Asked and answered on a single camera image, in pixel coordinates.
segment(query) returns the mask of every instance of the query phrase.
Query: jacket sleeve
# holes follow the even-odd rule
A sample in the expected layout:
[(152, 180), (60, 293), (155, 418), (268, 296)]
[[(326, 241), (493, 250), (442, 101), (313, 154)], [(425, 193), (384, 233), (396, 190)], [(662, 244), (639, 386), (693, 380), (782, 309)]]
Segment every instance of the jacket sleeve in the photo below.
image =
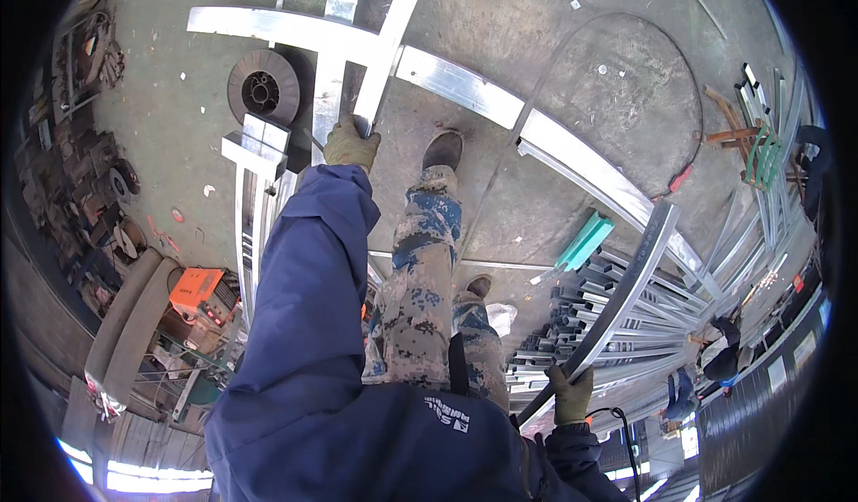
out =
[(308, 170), (265, 246), (244, 363), (206, 424), (210, 462), (358, 397), (366, 236), (378, 220), (359, 166)]
[(720, 330), (727, 338), (727, 347), (735, 346), (741, 340), (742, 334), (739, 328), (730, 323), (730, 320), (724, 316), (718, 317), (712, 326)]
[(628, 502), (628, 497), (599, 472), (601, 444), (587, 423), (555, 427), (546, 439), (546, 453), (557, 475), (590, 502)]

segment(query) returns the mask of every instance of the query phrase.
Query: person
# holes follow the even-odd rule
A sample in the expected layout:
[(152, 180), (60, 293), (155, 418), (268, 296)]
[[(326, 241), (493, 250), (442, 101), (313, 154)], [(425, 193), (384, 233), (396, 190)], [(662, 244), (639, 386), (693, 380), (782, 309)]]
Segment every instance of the person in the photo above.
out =
[[(306, 172), (263, 254), (244, 363), (212, 407), (206, 453), (236, 500), (628, 498), (599, 472), (585, 414), (593, 371), (559, 368), (557, 427), (542, 443), (507, 418), (500, 339), (478, 277), (452, 295), (461, 232), (456, 166), (463, 139), (442, 131), (406, 194), (393, 273), (364, 348), (366, 236), (379, 219), (368, 174), (380, 143), (344, 119), (327, 165)], [(462, 335), (466, 395), (450, 392), (450, 339)]]
[(676, 371), (680, 377), (680, 393), (677, 396), (674, 388), (673, 375), (668, 376), (668, 408), (665, 409), (665, 416), (668, 420), (676, 421), (686, 418), (689, 414), (697, 410), (700, 400), (694, 394), (694, 384), (692, 379), (688, 377), (685, 368), (680, 368)]
[(716, 317), (711, 325), (723, 334), (703, 347), (700, 354), (702, 373), (712, 381), (726, 381), (739, 372), (739, 328), (726, 316)]

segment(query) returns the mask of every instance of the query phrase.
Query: glove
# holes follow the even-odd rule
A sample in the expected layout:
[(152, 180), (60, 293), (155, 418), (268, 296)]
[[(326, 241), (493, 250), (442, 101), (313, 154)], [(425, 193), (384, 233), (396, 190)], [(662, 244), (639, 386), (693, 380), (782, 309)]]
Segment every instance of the glove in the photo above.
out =
[(373, 133), (367, 139), (360, 138), (354, 128), (354, 117), (347, 115), (334, 124), (334, 130), (328, 133), (324, 159), (328, 165), (360, 165), (366, 174), (370, 174), (379, 144), (381, 135), (378, 133)]
[(554, 424), (568, 426), (584, 422), (593, 394), (593, 367), (587, 368), (573, 384), (566, 381), (563, 370), (557, 365), (548, 368), (546, 375), (555, 395)]

